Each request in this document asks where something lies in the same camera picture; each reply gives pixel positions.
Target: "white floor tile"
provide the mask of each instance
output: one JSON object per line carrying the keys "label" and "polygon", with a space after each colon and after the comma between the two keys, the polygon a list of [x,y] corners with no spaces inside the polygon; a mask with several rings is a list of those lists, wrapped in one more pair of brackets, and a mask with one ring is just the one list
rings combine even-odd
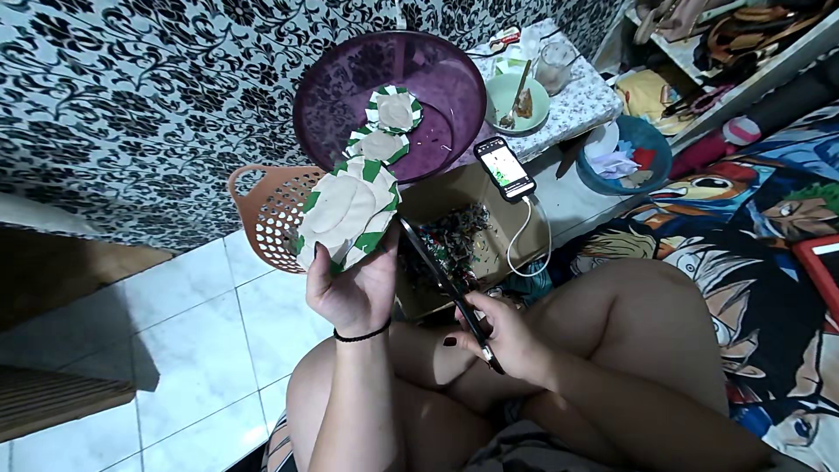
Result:
{"label": "white floor tile", "polygon": [[276,270],[237,288],[259,387],[291,371],[332,325],[305,301],[305,275]]}
{"label": "white floor tile", "polygon": [[230,271],[233,273],[233,284],[236,286],[276,270],[253,252],[244,229],[225,236],[224,246],[227,250],[227,260],[230,261]]}
{"label": "white floor tile", "polygon": [[15,439],[12,470],[99,472],[137,453],[135,401]]}
{"label": "white floor tile", "polygon": [[140,453],[136,453],[122,462],[117,462],[102,472],[143,472],[143,461],[140,459]]}
{"label": "white floor tile", "polygon": [[143,450],[148,472],[221,472],[268,440],[254,393]]}
{"label": "white floor tile", "polygon": [[233,288],[224,241],[217,239],[119,282],[137,330]]}
{"label": "white floor tile", "polygon": [[96,379],[133,381],[131,339],[126,338],[107,346],[59,369],[59,372]]}
{"label": "white floor tile", "polygon": [[118,286],[108,286],[0,333],[0,364],[55,370],[128,339]]}
{"label": "white floor tile", "polygon": [[[137,393],[144,447],[257,390],[234,291],[152,326],[133,341],[135,359],[144,345],[159,372],[157,390]],[[135,365],[137,375],[146,368]]]}
{"label": "white floor tile", "polygon": [[12,460],[12,451],[10,450],[11,446],[11,441],[0,444],[0,472],[9,472],[9,470],[12,469],[10,467],[10,462]]}
{"label": "white floor tile", "polygon": [[259,397],[262,400],[263,411],[265,412],[265,426],[268,427],[269,433],[277,426],[277,420],[285,411],[285,392],[289,388],[289,380],[291,380],[291,375],[283,377],[259,391]]}
{"label": "white floor tile", "polygon": [[546,151],[535,164],[547,165],[534,176],[536,180],[536,196],[548,214],[550,229],[554,235],[561,234],[577,224],[614,207],[626,197],[601,195],[586,184],[577,175],[576,163],[557,180],[556,169],[559,167],[560,154],[556,151]]}

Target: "light green bowl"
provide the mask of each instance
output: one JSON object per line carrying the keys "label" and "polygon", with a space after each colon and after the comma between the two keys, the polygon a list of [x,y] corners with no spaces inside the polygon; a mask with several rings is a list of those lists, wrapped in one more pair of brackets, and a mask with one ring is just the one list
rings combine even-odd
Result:
{"label": "light green bowl", "polygon": [[516,91],[519,89],[521,74],[502,74],[489,79],[487,86],[487,115],[484,119],[493,128],[504,134],[521,134],[536,128],[547,118],[550,98],[548,92],[534,78],[528,77],[524,81],[524,88],[530,89],[530,96],[533,98],[533,116],[521,118],[513,114],[516,125],[513,129],[502,128],[498,125],[500,120],[513,106],[516,98]]}

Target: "table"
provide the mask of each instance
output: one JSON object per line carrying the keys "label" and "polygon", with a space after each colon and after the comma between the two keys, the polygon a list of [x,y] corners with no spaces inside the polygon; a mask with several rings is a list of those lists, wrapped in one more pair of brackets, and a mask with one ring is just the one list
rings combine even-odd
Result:
{"label": "table", "polygon": [[[539,37],[542,37],[556,31],[556,26],[554,20],[548,18],[525,29],[534,29]],[[579,53],[562,33],[554,34],[548,39],[542,39],[539,48],[541,49],[541,46],[554,42],[565,43]],[[492,51],[490,51],[489,45],[479,45],[468,52],[490,54]],[[481,72],[484,81],[493,77],[495,59],[495,57],[472,59]],[[493,127],[484,123],[475,142],[483,141],[492,136],[503,136],[518,156],[519,162],[524,163],[535,159],[550,146],[585,133],[589,129],[607,123],[621,114],[623,103],[620,98],[610,86],[606,85],[600,74],[584,57],[576,60],[571,71],[576,79],[568,84],[565,90],[550,99],[550,111],[544,126],[531,134],[507,136],[498,134]],[[463,153],[446,170],[472,162],[475,162],[475,155],[472,153],[472,147],[470,146],[469,150]]]}

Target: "scissors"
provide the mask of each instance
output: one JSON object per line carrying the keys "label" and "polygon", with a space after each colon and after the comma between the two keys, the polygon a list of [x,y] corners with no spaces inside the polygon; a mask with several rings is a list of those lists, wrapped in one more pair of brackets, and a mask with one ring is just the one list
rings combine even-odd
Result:
{"label": "scissors", "polygon": [[437,261],[431,257],[428,249],[425,247],[425,243],[423,243],[422,239],[417,236],[417,233],[414,231],[414,227],[411,226],[411,223],[408,223],[408,221],[401,216],[397,216],[397,219],[399,220],[399,224],[402,225],[402,229],[408,237],[408,241],[411,242],[414,249],[416,249],[419,253],[419,256],[431,269],[431,273],[434,274],[437,285],[451,297],[451,300],[454,301],[455,305],[460,309],[461,313],[463,313],[463,317],[466,319],[466,324],[469,325],[469,329],[472,331],[472,334],[475,335],[478,345],[481,346],[481,352],[483,352],[484,359],[493,370],[501,375],[504,375],[504,369],[501,368],[498,358],[495,357],[495,353],[492,351],[492,348],[489,347],[487,335],[481,329],[481,325],[478,324],[475,311],[469,307],[466,303],[466,299],[463,298],[463,294],[455,288],[455,286],[451,283],[449,276],[443,272],[440,265],[437,264]]}

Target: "black hair tie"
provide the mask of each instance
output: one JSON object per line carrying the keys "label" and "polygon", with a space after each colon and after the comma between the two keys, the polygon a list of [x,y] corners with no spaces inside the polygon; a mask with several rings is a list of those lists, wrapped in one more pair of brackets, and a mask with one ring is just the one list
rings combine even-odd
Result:
{"label": "black hair tie", "polygon": [[376,331],[373,331],[372,333],[367,333],[367,334],[365,334],[364,336],[359,336],[359,337],[357,337],[357,338],[344,338],[343,336],[341,336],[340,334],[338,334],[338,330],[337,330],[337,329],[332,329],[332,335],[333,335],[333,336],[335,336],[335,339],[337,339],[337,340],[341,341],[342,343],[355,343],[356,341],[363,341],[363,340],[365,340],[365,339],[370,339],[370,338],[372,338],[373,336],[376,336],[376,335],[379,335],[379,334],[381,334],[381,333],[384,333],[385,331],[387,331],[387,330],[388,330],[388,328],[389,328],[389,327],[390,327],[390,318],[388,318],[388,322],[387,322],[387,323],[385,323],[385,324],[384,324],[384,326],[382,326],[381,328],[377,329]]}

